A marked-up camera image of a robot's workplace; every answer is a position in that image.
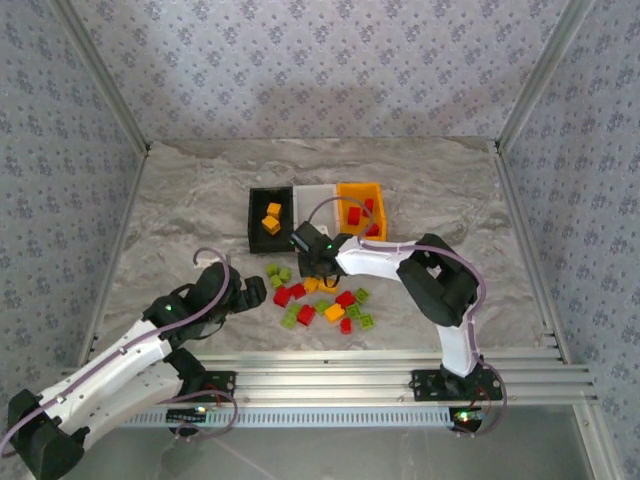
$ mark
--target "wall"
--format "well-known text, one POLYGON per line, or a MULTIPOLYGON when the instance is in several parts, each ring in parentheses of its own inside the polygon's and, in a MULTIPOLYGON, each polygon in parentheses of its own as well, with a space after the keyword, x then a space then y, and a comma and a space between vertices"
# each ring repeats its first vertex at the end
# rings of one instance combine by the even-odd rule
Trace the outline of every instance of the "wall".
POLYGON ((149 140, 497 137, 565 0, 75 0, 149 140))
POLYGON ((11 396, 77 360, 139 159, 48 4, 3 1, 0 17, 4 422, 11 396))
POLYGON ((509 152, 577 361, 640 478, 640 6, 598 0, 509 152))

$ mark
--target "orange bin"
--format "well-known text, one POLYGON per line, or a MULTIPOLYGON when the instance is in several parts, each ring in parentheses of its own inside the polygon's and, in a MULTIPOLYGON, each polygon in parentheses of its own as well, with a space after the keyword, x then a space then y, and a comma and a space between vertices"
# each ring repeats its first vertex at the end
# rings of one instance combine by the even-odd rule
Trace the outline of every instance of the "orange bin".
MULTIPOLYGON (((352 197, 362 203, 367 198, 373 198, 373 222, 380 227, 379 235, 365 236, 367 240, 387 240, 387 216, 384 213, 384 201, 382 200, 382 189, 379 183, 338 183, 336 185, 338 196, 352 197)), ((358 235, 369 224, 369 219, 362 215, 362 207, 357 203, 348 200, 338 201, 338 214, 340 215, 340 232, 358 235), (358 226, 349 225, 347 217, 349 207, 358 207, 361 210, 360 223, 358 226)))

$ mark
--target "yellow cube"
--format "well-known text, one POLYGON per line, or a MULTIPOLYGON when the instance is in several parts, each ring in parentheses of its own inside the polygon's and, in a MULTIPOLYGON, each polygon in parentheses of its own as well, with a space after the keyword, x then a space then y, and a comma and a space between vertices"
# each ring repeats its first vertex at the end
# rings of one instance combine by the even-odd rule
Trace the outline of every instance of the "yellow cube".
POLYGON ((329 320, 329 323, 337 322, 340 319, 340 317, 342 317, 343 315, 344 315, 344 310, 342 309, 339 303, 335 303, 331 305, 329 308, 327 308, 324 311, 324 316, 327 317, 327 320, 329 320))
POLYGON ((262 226, 271 235, 275 235, 280 231, 280 222, 269 215, 262 219, 262 226))
POLYGON ((282 205, 279 203, 270 203, 267 207, 267 215, 280 220, 280 214, 282 213, 282 205))
POLYGON ((317 278, 309 277, 304 281, 304 289, 307 293, 313 293, 318 289, 318 284, 320 280, 317 278))
POLYGON ((318 281, 318 290, 325 293, 336 294, 338 293, 338 285, 334 280, 326 279, 327 284, 325 285, 325 279, 318 281))

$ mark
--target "small block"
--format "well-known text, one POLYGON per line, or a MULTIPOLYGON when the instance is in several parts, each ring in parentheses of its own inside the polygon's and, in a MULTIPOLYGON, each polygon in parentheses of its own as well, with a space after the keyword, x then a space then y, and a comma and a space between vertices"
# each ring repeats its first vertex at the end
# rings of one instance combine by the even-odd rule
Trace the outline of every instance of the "small block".
MULTIPOLYGON (((373 213, 373 198, 367 198, 364 201, 364 206, 367 207, 371 213, 373 213)), ((369 215, 364 208, 362 209, 362 216, 365 218, 369 218, 369 215)))
POLYGON ((362 315, 362 312, 360 311, 360 307, 357 304, 349 305, 346 311, 347 311, 347 315, 349 315, 352 318, 358 318, 360 315, 362 315))
POLYGON ((262 219, 262 226, 271 235, 275 235, 280 231, 280 222, 269 215, 262 219))
POLYGON ((371 228, 367 232, 367 237, 375 237, 377 235, 380 235, 380 227, 377 223, 374 223, 373 225, 371 225, 371 228))
POLYGON ((342 308, 347 308, 356 303, 356 297, 349 290, 346 290, 336 297, 336 303, 339 303, 342 308))
POLYGON ((267 276, 269 278, 273 277, 274 275, 277 275, 279 270, 280 268, 278 267, 277 263, 270 263, 265 268, 265 271, 267 272, 267 276))
POLYGON ((298 322, 308 327, 316 315, 316 310, 311 305, 303 305, 302 309, 298 312, 298 322))
POLYGON ((331 306, 331 304, 329 302, 327 302, 326 300, 320 300, 318 303, 315 304, 315 309, 316 312, 318 312, 320 315, 324 314, 325 310, 327 308, 329 308, 331 306))
POLYGON ((289 330, 293 330, 293 327, 296 326, 296 323, 298 323, 298 319, 295 315, 289 312, 285 313, 284 317, 282 317, 282 320, 280 320, 280 325, 289 330))
POLYGON ((317 278, 309 277, 304 281, 304 289, 307 293, 313 293, 318 289, 318 284, 320 280, 317 278))
POLYGON ((280 220, 280 214, 282 213, 282 205, 279 203, 270 203, 267 207, 267 215, 280 220))
POLYGON ((304 297, 307 294, 304 285, 302 285, 301 283, 296 283, 292 287, 289 287, 289 291, 291 292, 291 295, 293 295, 293 298, 295 298, 296 300, 304 297))
POLYGON ((351 324, 350 318, 343 318, 340 320, 340 333, 343 335, 349 335, 353 332, 353 325, 351 324))
POLYGON ((327 317, 329 323, 335 323, 340 317, 344 315, 344 310, 339 303, 334 303, 324 311, 324 316, 327 317))
POLYGON ((359 288, 358 291, 356 292, 357 302, 360 305, 362 305, 364 303, 367 303, 368 299, 369 299, 369 292, 367 292, 364 288, 359 288))
POLYGON ((286 308, 290 299, 291 299, 291 294, 289 293, 289 289, 285 287, 280 287, 276 291, 276 294, 273 296, 273 303, 275 303, 279 307, 286 308))
POLYGON ((347 224, 354 225, 356 227, 360 224, 360 209, 358 207, 349 207, 347 224))
POLYGON ((373 321, 373 317, 369 314, 360 315, 358 321, 360 322, 360 328, 363 330, 371 330, 376 326, 376 322, 373 321))
POLYGON ((282 267, 280 269, 280 280, 282 280, 282 283, 287 283, 289 280, 291 280, 291 269, 289 267, 282 267))
POLYGON ((287 313, 293 313, 294 315, 298 315, 298 313, 300 313, 300 310, 302 310, 302 305, 300 305, 299 303, 293 302, 291 305, 289 305, 289 308, 287 308, 287 313))
POLYGON ((335 280, 327 279, 327 284, 325 285, 324 279, 322 279, 318 282, 318 290, 335 295, 338 293, 338 286, 335 284, 335 280))
POLYGON ((280 277, 278 275, 274 275, 273 277, 271 277, 271 285, 276 289, 282 286, 282 280, 280 280, 280 277))

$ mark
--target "floral pattern wall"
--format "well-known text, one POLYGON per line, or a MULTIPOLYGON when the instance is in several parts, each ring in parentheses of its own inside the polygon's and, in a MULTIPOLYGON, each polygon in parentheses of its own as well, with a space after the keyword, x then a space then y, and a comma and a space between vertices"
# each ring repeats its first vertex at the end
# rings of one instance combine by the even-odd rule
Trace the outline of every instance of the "floral pattern wall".
POLYGON ((597 0, 508 152, 573 354, 640 478, 640 5, 597 0))
POLYGON ((496 138, 566 0, 75 0, 149 140, 496 138))
MULTIPOLYGON (((4 421, 15 393, 77 361, 140 157, 47 2, 3 1, 0 17, 4 421)), ((0 478, 20 468, 2 461, 0 478)))

